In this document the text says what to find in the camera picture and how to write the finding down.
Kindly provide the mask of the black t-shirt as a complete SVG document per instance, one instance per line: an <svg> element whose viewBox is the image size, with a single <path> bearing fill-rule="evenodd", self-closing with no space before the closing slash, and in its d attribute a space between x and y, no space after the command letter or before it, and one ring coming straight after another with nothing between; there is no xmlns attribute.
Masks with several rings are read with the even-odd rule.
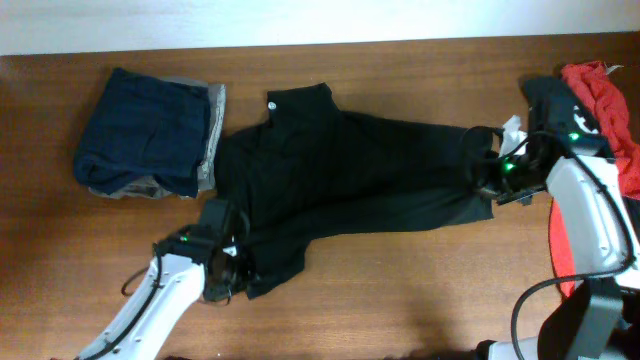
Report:
<svg viewBox="0 0 640 360"><path fill-rule="evenodd" d="M492 218L468 177L489 134L343 111L325 84L267 102L267 120L223 137L214 165L218 194L249 220L249 298L299 274L316 239Z"/></svg>

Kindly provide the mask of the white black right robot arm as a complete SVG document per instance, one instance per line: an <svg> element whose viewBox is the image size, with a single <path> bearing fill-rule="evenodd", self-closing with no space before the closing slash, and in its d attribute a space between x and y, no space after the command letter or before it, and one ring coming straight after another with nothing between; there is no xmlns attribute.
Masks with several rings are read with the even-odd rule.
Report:
<svg viewBox="0 0 640 360"><path fill-rule="evenodd" d="M621 194L613 151L597 120L561 79L525 80L528 129L508 121L493 132L496 155L474 158L475 190L503 205L546 191L558 205L574 272L526 290L508 342L486 341L482 359L636 359L639 356L639 244ZM524 302L548 286L576 288L535 337L519 339Z"/></svg>

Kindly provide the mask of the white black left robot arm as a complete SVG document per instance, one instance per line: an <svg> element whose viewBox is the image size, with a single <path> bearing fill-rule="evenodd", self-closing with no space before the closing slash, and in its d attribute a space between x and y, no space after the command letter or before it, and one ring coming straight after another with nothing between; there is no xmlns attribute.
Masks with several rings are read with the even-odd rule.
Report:
<svg viewBox="0 0 640 360"><path fill-rule="evenodd" d="M112 322L77 357L153 359L188 308L230 303L244 291L252 261L230 230L187 225L153 245L144 278Z"/></svg>

